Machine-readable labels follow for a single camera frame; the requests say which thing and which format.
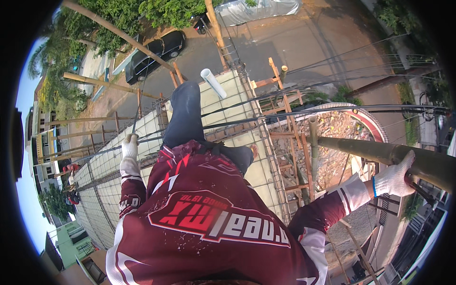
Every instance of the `jeans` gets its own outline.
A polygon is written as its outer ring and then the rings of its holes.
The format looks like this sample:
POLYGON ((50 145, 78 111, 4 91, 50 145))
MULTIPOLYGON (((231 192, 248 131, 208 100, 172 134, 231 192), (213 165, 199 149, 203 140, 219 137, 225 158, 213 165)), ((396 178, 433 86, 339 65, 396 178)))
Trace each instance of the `jeans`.
MULTIPOLYGON (((216 144, 206 141, 201 121, 201 93, 196 82, 186 81, 174 90, 171 96, 173 115, 165 130, 163 145, 170 148, 196 140, 208 149, 216 144)), ((220 153, 229 158, 245 175, 254 161, 249 147, 219 146, 220 153)))

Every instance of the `blue wristband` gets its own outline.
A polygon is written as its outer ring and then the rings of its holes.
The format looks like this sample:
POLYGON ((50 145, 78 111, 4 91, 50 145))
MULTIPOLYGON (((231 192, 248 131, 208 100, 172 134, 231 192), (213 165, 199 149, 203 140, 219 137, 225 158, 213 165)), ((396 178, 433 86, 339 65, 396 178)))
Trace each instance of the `blue wristband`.
POLYGON ((373 189, 373 196, 377 197, 377 192, 375 191, 375 176, 372 176, 372 189, 373 189))

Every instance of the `motorcycle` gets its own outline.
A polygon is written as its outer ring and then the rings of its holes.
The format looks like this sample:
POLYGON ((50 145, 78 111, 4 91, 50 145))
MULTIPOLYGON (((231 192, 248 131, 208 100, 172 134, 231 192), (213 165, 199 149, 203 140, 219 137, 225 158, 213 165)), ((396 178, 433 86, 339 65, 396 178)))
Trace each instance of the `motorcycle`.
POLYGON ((198 32, 200 35, 204 35, 206 33, 206 28, 209 29, 211 27, 211 22, 209 21, 208 16, 206 13, 199 14, 197 16, 191 16, 191 19, 198 18, 197 23, 193 26, 193 28, 198 32))

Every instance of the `knit glove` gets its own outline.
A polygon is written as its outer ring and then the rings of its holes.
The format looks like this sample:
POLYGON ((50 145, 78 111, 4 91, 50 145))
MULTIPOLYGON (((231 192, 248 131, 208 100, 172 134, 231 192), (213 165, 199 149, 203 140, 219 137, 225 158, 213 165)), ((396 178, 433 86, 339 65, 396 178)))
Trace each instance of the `knit glove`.
POLYGON ((138 140, 137 134, 128 134, 122 141, 122 155, 125 157, 130 157, 136 160, 138 156, 138 146, 140 143, 138 140))
POLYGON ((376 196, 385 193, 400 197, 412 194, 414 189, 405 183, 404 176, 414 161, 415 153, 411 150, 407 153, 401 163, 388 166, 386 170, 374 176, 372 181, 376 196))

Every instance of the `asphalt road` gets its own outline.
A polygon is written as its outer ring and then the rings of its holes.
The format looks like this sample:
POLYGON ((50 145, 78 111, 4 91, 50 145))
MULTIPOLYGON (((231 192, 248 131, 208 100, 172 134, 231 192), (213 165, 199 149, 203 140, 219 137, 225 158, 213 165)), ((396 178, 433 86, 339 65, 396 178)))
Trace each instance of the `asphalt road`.
MULTIPOLYGON (((274 60, 276 66, 287 65, 289 70, 294 70, 378 41, 379 36, 375 33, 375 29, 371 28, 376 22, 368 16, 363 16, 365 12, 356 2, 344 1, 343 5, 337 2, 329 5, 324 1, 320 4, 315 1, 315 6, 303 6, 297 15, 252 21, 227 30, 223 29, 223 35, 225 44, 228 45, 230 44, 229 33, 241 60, 246 63, 250 80, 258 81, 274 75, 268 63, 269 57, 274 60)), ((220 57, 209 34, 199 35, 192 28, 185 29, 184 32, 187 35, 187 46, 175 59, 182 74, 189 80, 201 82, 199 74, 204 68, 211 69, 214 74, 222 71, 220 57)), ((382 64, 383 62, 374 57, 340 62, 350 58, 375 56, 382 52, 378 48, 370 47, 343 57, 336 57, 327 61, 328 65, 290 74, 285 82, 302 83, 321 76, 382 64)), ((347 77, 347 75, 340 75, 333 78, 339 79, 344 76, 347 77)), ((358 79, 349 81, 347 84, 351 88, 358 88, 377 79, 358 79)), ((145 82, 138 83, 135 87, 155 95, 163 93, 165 97, 170 97, 174 90, 169 71, 164 67, 155 70, 145 82)), ((269 85, 255 91, 259 94, 272 88, 274 86, 269 85)), ((362 99, 365 104, 397 103, 399 100, 394 91, 373 93, 362 99)), ((151 98, 142 98, 142 108, 150 108, 151 103, 151 98)), ((136 96, 129 96, 117 108, 119 116, 132 117, 136 111, 136 96)), ((385 126, 401 120, 400 114, 377 115, 385 126)), ((106 122, 104 126, 105 129, 115 128, 113 121, 106 122)), ((395 140, 403 134, 404 130, 396 128, 390 136, 395 140)), ((95 136, 95 139, 101 140, 101 136, 95 136)))

